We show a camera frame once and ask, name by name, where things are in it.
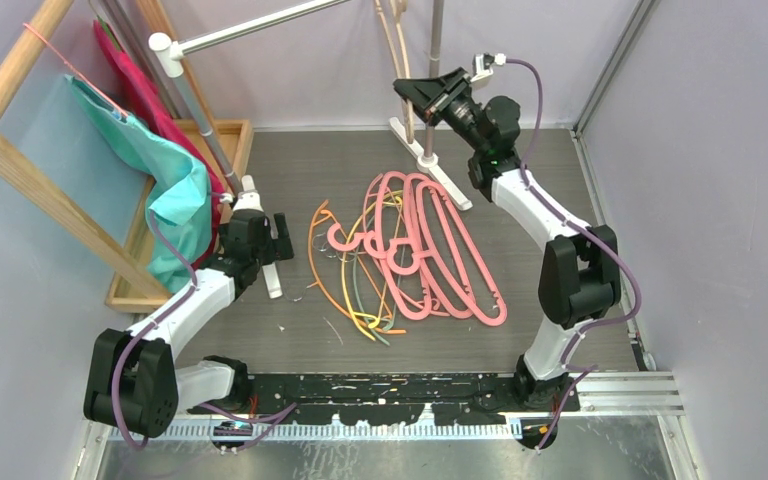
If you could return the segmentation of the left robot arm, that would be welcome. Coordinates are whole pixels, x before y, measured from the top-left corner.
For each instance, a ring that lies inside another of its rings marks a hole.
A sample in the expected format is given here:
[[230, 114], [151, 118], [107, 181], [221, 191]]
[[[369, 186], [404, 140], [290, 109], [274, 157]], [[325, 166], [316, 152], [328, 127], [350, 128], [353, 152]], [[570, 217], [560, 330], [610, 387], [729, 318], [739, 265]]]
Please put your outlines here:
[[184, 287], [126, 330], [95, 340], [83, 403], [86, 419], [117, 428], [135, 449], [162, 435], [176, 414], [193, 408], [237, 413], [251, 402], [247, 365], [211, 355], [177, 368], [176, 358], [213, 317], [280, 257], [270, 218], [246, 208], [219, 229], [222, 252], [205, 265], [185, 266]]

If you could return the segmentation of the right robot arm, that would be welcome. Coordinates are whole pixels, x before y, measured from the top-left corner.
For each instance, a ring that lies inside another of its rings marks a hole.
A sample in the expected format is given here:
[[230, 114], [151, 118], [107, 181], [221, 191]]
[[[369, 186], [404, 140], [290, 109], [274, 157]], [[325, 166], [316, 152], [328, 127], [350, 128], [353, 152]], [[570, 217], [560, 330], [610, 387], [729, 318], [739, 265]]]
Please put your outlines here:
[[485, 105], [473, 99], [474, 87], [491, 74], [491, 68], [474, 74], [458, 68], [434, 78], [397, 79], [393, 88], [428, 127], [444, 122], [472, 148], [473, 187], [542, 247], [538, 297], [544, 318], [513, 377], [518, 403], [537, 411], [575, 388], [568, 361], [587, 331], [611, 324], [606, 315], [622, 297], [620, 279], [631, 273], [618, 256], [615, 232], [581, 223], [545, 192], [518, 155], [519, 104], [507, 96]]

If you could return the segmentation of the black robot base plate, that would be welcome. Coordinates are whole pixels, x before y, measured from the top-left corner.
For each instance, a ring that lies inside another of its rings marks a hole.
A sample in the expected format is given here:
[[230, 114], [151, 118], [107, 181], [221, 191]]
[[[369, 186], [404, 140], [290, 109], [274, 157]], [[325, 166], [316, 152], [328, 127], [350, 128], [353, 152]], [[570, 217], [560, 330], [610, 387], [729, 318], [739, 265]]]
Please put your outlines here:
[[223, 448], [269, 440], [431, 440], [511, 437], [550, 446], [558, 412], [580, 401], [564, 376], [526, 394], [505, 373], [255, 374], [203, 413], [218, 416], [210, 438]]

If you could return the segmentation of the beige plastic hanger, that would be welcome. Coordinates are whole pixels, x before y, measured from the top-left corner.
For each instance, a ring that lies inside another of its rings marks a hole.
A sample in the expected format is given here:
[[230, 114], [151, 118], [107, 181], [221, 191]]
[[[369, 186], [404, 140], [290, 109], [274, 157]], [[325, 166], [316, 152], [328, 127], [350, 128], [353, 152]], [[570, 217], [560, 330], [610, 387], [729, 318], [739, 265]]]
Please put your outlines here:
[[374, 10], [382, 26], [398, 79], [408, 79], [411, 76], [409, 55], [402, 27], [402, 16], [407, 9], [407, 1], [374, 0]]

